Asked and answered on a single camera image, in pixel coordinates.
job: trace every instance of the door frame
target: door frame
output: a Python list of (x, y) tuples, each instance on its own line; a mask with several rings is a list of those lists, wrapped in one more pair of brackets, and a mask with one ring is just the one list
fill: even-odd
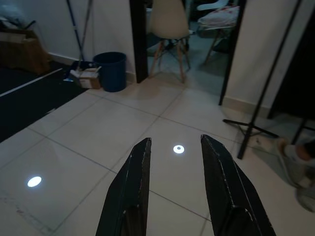
[[(247, 0), (239, 0), (240, 12), (237, 19), (236, 27), (232, 31), (227, 68), (225, 71), (223, 86), (220, 94), (219, 105), (222, 105), (223, 98), (226, 93), (226, 88), (232, 68), (235, 48), (238, 41), (238, 36), (242, 24), (245, 5)], [(133, 50), (137, 83), (144, 81), (148, 77), (148, 61), (147, 61), (147, 38), (146, 38), (146, 18), (147, 13), (144, 7), (144, 0), (129, 0), (131, 26), (132, 26), (132, 38), (133, 38)]]

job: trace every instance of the dark carpet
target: dark carpet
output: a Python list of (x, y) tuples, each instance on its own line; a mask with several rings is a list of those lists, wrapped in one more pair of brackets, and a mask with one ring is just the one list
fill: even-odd
[(66, 67), (63, 65), (63, 70), (0, 97), (0, 142), (87, 90), (63, 81)]
[(20, 70), (20, 69), (9, 69), (0, 67), (0, 94), (14, 89), (20, 85), (26, 84), (29, 81), (37, 79), (43, 75), (46, 75), (59, 68), (68, 68), (67, 65), (52, 61), (50, 62), (50, 70), (42, 75), (36, 75), (34, 73)]

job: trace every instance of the blue trash bin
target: blue trash bin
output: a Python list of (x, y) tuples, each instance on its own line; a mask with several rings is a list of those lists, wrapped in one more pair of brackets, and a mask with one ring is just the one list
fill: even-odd
[(99, 79), (107, 92), (118, 92), (126, 88), (126, 55), (108, 52), (96, 55), (93, 62), (101, 66)]

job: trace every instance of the doorway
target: doorway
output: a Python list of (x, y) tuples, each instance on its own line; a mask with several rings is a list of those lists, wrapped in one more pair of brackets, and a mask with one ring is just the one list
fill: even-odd
[[(154, 11), (154, 1), (130, 0), (138, 83), (149, 76), (155, 60), (155, 53), (161, 41), (161, 37), (150, 29), (150, 17)], [(190, 69), (187, 66), (187, 61), (183, 59), (185, 73), (185, 81), (183, 82), (176, 47), (179, 40), (164, 39), (163, 52), (159, 55), (159, 58), (162, 56), (162, 62), (160, 66), (155, 66), (153, 76), (187, 88), (205, 90), (218, 95), (221, 105), (246, 0), (178, 0), (178, 2), (180, 1), (184, 7), (189, 28), (189, 35), (183, 40), (185, 42), (183, 50), (187, 49), (188, 51)], [(227, 16), (229, 13), (233, 14), (230, 18), (234, 18), (233, 23), (229, 26), (208, 27), (209, 25), (202, 23), (204, 22), (203, 19), (209, 20), (207, 19), (208, 16), (212, 16), (214, 19), (215, 16)]]

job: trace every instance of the tripod stand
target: tripod stand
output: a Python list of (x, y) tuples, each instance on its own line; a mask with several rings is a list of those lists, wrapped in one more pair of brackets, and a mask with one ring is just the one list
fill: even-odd
[(237, 155), (237, 158), (238, 158), (238, 159), (243, 159), (243, 156), (244, 156), (244, 153), (245, 153), (247, 144), (248, 144), (248, 142), (249, 142), (249, 140), (250, 140), (250, 137), (257, 134), (257, 133), (256, 133), (256, 134), (252, 134), (252, 130), (253, 130), (253, 129), (256, 129), (256, 130), (260, 131), (259, 133), (265, 133), (265, 134), (267, 134), (267, 135), (269, 135), (269, 136), (271, 136), (271, 137), (274, 137), (274, 138), (278, 138), (278, 137), (279, 137), (277, 134), (274, 134), (274, 133), (272, 133), (272, 132), (269, 132), (269, 131), (267, 131), (267, 130), (264, 130), (264, 129), (262, 129), (262, 128), (259, 128), (258, 126), (255, 125), (255, 121), (256, 121), (256, 118), (257, 118), (257, 116), (258, 116), (258, 113), (259, 113), (261, 104), (262, 104), (262, 102), (263, 102), (263, 99), (264, 99), (264, 97), (265, 97), (265, 93), (266, 93), (266, 91), (267, 91), (267, 89), (268, 89), (268, 86), (269, 86), (269, 84), (270, 84), (271, 77), (272, 77), (272, 75), (273, 75), (273, 73), (274, 73), (274, 70), (275, 70), (275, 68), (276, 68), (276, 64), (277, 64), (277, 62), (278, 62), (278, 59), (279, 59), (280, 54), (281, 54), (281, 52), (282, 52), (282, 49), (283, 49), (283, 47), (284, 47), (285, 40), (286, 40), (287, 35), (288, 35), (288, 33), (289, 33), (290, 29), (291, 29), (291, 26), (292, 26), (293, 20), (294, 20), (294, 18), (295, 18), (295, 15), (296, 15), (296, 13), (297, 13), (297, 10), (299, 9), (300, 3), (301, 3), (301, 1), (298, 0), (297, 3), (296, 3), (296, 5), (295, 5), (295, 8), (294, 8), (293, 13), (292, 13), (291, 18), (290, 18), (290, 21), (289, 21), (289, 23), (288, 23), (288, 25), (287, 25), (287, 27), (286, 27), (286, 30), (285, 30), (283, 39), (282, 39), (281, 44), (280, 44), (280, 46), (279, 46), (279, 49), (278, 49), (278, 51), (277, 51), (276, 57), (275, 57), (275, 59), (274, 59), (274, 62), (273, 62), (273, 64), (272, 64), (272, 67), (271, 67), (271, 69), (270, 69), (268, 78), (267, 78), (267, 80), (266, 80), (266, 82), (265, 82), (264, 88), (263, 88), (263, 90), (262, 90), (262, 92), (261, 92), (261, 95), (260, 95), (260, 97), (259, 97), (259, 101), (258, 101), (258, 103), (257, 103), (257, 105), (256, 105), (256, 107), (255, 107), (255, 110), (254, 110), (254, 113), (253, 113), (253, 115), (252, 115), (251, 121), (250, 121), (249, 123), (243, 123), (243, 122), (234, 121), (234, 120), (229, 120), (229, 119), (224, 119), (224, 120), (223, 120), (223, 122), (225, 122), (225, 123), (227, 123), (227, 124), (236, 124), (236, 125), (239, 126), (239, 128), (240, 128), (240, 125), (241, 125), (241, 126), (247, 126), (247, 127), (248, 127), (245, 133), (244, 133), (244, 131), (240, 128), (240, 130), (241, 130), (242, 133), (244, 134), (244, 139), (243, 139), (243, 142), (242, 142), (240, 151), (239, 151), (239, 153), (238, 153), (238, 155)]

